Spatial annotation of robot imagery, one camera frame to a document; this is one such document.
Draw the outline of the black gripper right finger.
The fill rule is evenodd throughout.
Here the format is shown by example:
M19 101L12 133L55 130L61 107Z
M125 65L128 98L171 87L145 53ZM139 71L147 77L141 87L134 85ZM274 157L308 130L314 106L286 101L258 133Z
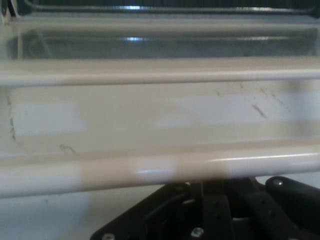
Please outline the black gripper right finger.
M237 240L318 240L320 190L283 176L233 181Z

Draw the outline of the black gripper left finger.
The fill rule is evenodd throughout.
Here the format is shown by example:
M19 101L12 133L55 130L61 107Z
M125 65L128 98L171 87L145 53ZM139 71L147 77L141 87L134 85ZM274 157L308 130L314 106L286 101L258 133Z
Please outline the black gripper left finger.
M222 180L172 183L95 231L92 240L234 240Z

